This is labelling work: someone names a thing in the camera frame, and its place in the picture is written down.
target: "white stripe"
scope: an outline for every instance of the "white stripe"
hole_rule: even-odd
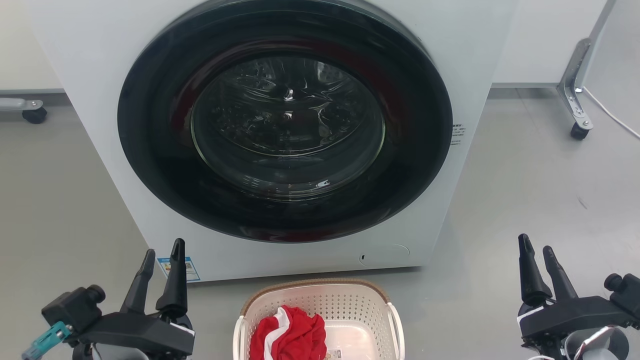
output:
[[[273,342],[281,337],[282,334],[287,332],[290,326],[289,316],[287,316],[287,312],[282,308],[282,306],[278,308],[278,312],[276,315],[273,315],[273,317],[278,319],[278,328],[271,331],[264,337],[264,360],[273,360],[273,357],[271,356],[271,347],[273,346]]]

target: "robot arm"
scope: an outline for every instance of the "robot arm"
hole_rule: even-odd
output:
[[[60,342],[74,348],[74,360],[185,359],[193,352],[195,332],[186,316],[184,260],[184,240],[176,239],[171,271],[156,302],[157,313],[152,315],[144,313],[156,262],[152,249],[147,251],[119,312],[102,315],[97,304],[105,299],[105,293],[97,285],[60,295],[42,309],[51,329],[22,354],[23,360],[38,360]]]
[[[546,246],[543,255],[556,293],[554,300],[536,265],[529,237],[521,234],[518,240],[522,346],[555,360],[626,359],[628,341],[617,327],[640,330],[640,279],[611,274],[605,280],[605,288],[613,291],[609,300],[578,297],[553,249]]]

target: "white cable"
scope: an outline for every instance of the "white cable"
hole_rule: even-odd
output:
[[[555,360],[553,357],[544,356],[544,355],[538,355],[538,356],[534,356],[534,357],[529,358],[529,360],[538,360],[538,359]]]
[[[610,116],[615,122],[619,123],[622,127],[624,127],[629,133],[632,133],[636,138],[640,139],[640,134],[636,133],[632,128],[628,127],[624,122],[622,122],[620,119],[618,119],[617,117],[613,116],[613,114],[607,110],[607,108],[604,107],[604,105],[598,101],[598,99],[596,99],[595,96],[593,96],[593,94],[589,91],[589,89],[587,89],[587,87],[585,86],[584,88],[582,88],[584,91],[587,92],[587,94],[589,94],[589,96],[591,97],[592,100],[594,100],[596,102],[596,104],[599,105],[599,107],[604,110],[604,112],[607,113],[608,116]]]

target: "laundry basket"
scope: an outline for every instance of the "laundry basket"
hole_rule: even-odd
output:
[[[326,347],[341,360],[404,360],[404,334],[396,308],[375,284],[358,279],[316,279],[264,288],[244,305],[234,330],[234,360],[249,360],[258,323],[278,307],[299,307],[324,318]]]

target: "black round door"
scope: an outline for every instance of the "black round door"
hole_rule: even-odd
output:
[[[143,183],[185,217],[260,241],[352,234],[429,186],[451,104],[394,19],[351,2],[205,3],[125,80],[118,130]]]

